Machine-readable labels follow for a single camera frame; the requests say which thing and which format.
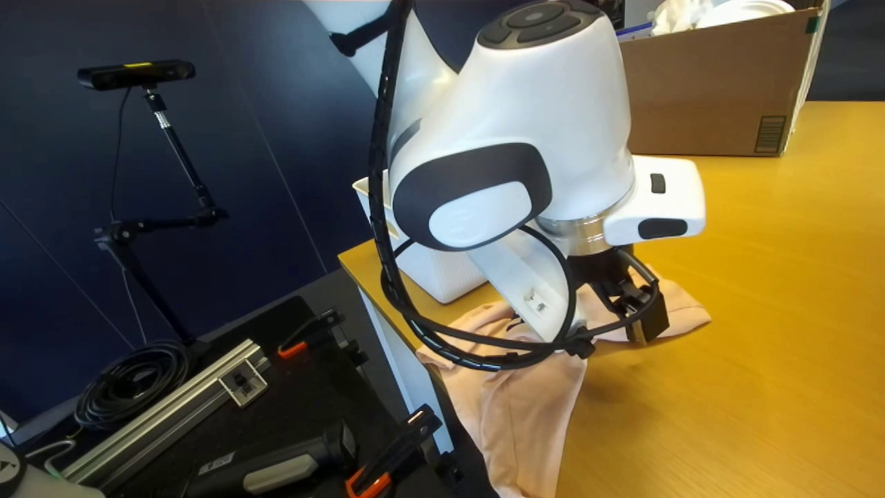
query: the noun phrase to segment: black tripod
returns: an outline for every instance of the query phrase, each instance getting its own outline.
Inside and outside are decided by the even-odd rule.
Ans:
[[[111,227],[96,227],[96,245],[104,250],[127,277],[143,290],[143,297],[152,301],[152,308],[159,313],[159,319],[168,323],[168,330],[186,342],[192,345],[192,337],[183,326],[183,321],[173,316],[173,310],[166,305],[154,283],[145,277],[143,265],[137,262],[133,243],[143,233],[158,233],[158,230],[183,230],[183,227],[209,227],[219,218],[224,218],[224,211],[215,204],[209,189],[198,179],[183,142],[177,139],[168,115],[166,115],[166,102],[154,92],[154,85],[143,85],[143,99],[152,108],[158,126],[163,129],[173,157],[180,160],[195,201],[198,214],[195,215],[183,215],[183,218],[134,218],[134,221],[114,221]]]

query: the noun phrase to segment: wooden table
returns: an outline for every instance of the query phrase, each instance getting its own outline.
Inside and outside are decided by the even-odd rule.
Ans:
[[[558,496],[885,496],[885,102],[808,102],[782,157],[694,157],[707,230],[638,245],[714,323],[589,360]],[[407,339],[369,243],[339,255]],[[437,319],[494,298],[480,287]]]

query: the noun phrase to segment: black strap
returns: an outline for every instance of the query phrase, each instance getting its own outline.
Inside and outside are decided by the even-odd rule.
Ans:
[[[392,25],[392,9],[387,9],[381,16],[360,25],[356,30],[350,32],[332,32],[332,45],[338,46],[338,53],[353,59],[353,53],[360,46],[365,46],[367,41],[378,39],[381,32],[387,32]]]

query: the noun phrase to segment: cardboard box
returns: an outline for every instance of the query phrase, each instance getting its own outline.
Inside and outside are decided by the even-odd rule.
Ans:
[[[629,153],[779,154],[820,45],[826,0],[794,13],[624,39]]]

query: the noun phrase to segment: dark wall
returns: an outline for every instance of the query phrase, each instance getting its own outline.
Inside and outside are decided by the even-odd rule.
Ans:
[[[454,67],[505,5],[416,3]],[[118,265],[94,245],[125,92],[79,88],[79,67],[195,64],[195,79],[158,92],[230,218],[133,243],[191,334],[324,277],[367,238],[350,179],[365,175],[372,99],[299,0],[4,0],[0,32],[0,410],[14,418],[76,395],[141,334],[173,339],[137,290],[133,313]],[[195,214],[137,92],[122,115],[116,215]]]
[[[885,99],[885,3],[833,3],[811,99]]]

